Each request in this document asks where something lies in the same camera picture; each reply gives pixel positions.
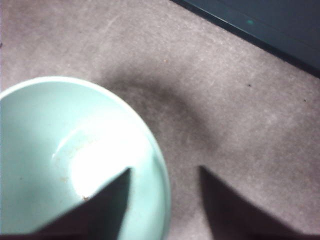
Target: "floor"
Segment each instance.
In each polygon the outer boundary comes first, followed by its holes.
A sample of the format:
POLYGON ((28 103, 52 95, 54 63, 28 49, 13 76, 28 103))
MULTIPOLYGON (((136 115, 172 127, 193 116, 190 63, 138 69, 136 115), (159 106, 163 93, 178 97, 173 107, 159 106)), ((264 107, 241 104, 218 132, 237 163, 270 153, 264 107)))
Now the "floor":
POLYGON ((291 228, 320 234, 320 80, 169 0, 2 0, 1 90, 97 83, 154 133, 169 240, 209 240, 199 165, 291 228))

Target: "stain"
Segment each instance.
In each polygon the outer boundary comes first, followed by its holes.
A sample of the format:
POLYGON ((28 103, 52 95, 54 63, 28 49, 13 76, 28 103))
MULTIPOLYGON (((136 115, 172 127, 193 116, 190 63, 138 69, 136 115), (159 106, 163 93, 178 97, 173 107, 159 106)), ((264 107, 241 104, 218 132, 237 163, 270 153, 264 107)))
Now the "stain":
POLYGON ((68 177, 60 177, 60 180, 64 183, 66 183, 69 180, 69 178, 68 177))
POLYGON ((247 23, 248 25, 253 25, 253 24, 254 24, 254 21, 252 21, 251 19, 248 19, 248 20, 246 21, 246 23, 247 23))

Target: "bowl rim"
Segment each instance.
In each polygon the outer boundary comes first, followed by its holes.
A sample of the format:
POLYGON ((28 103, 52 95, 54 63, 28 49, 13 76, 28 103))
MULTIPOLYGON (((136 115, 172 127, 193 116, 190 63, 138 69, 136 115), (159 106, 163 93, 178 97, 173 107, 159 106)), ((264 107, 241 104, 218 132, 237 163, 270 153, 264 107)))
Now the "bowl rim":
POLYGON ((21 89, 31 87, 37 84, 44 84, 44 83, 68 83, 68 84, 75 84, 80 85, 89 89, 92 89, 94 91, 97 91, 98 93, 101 93, 117 104, 119 104, 120 107, 123 108, 124 111, 128 111, 132 117, 139 123, 139 125, 142 127, 142 131, 146 134, 148 140, 150 141, 150 144, 154 148, 157 156, 159 157, 159 161, 161 162, 163 166, 163 173, 164 173, 164 191, 165 191, 165 217, 164 217, 164 227, 162 230, 162 239, 166 239, 166 237, 169 234, 169 228, 170 228, 170 222, 171 222, 171 186, 170 186, 170 180, 167 170, 167 165, 165 162, 165 159, 163 157, 163 154, 160 150, 160 147, 157 143, 156 138, 154 137, 153 133, 145 123, 145 121, 138 115, 138 113, 124 100, 122 100, 119 96, 117 96, 115 93, 111 92, 110 90, 96 84, 90 81, 78 79, 75 77, 69 77, 69 76, 41 76, 36 77, 30 80, 25 80, 20 83, 17 83, 13 86, 8 87, 7 89, 0 92, 0 102, 8 97, 9 95, 15 93, 16 91, 19 91, 21 89))

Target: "mint green bowl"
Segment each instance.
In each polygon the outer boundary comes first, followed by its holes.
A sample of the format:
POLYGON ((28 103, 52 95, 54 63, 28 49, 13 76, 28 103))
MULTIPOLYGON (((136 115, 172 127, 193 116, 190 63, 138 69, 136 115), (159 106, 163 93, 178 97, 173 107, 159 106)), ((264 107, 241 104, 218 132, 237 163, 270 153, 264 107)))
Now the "mint green bowl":
POLYGON ((170 187, 158 144, 123 100, 96 84, 40 77, 0 93, 1 234, 36 231, 131 167, 118 239, 162 240, 170 187))

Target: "ceramic bowl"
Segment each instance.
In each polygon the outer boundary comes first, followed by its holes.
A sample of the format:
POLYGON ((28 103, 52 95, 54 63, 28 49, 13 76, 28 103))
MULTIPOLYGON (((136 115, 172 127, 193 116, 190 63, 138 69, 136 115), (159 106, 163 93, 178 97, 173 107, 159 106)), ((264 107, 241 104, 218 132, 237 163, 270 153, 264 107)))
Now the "ceramic bowl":
POLYGON ((0 93, 1 234, 36 231, 131 167, 121 240, 161 240, 170 187, 158 144, 115 94, 62 76, 0 93))

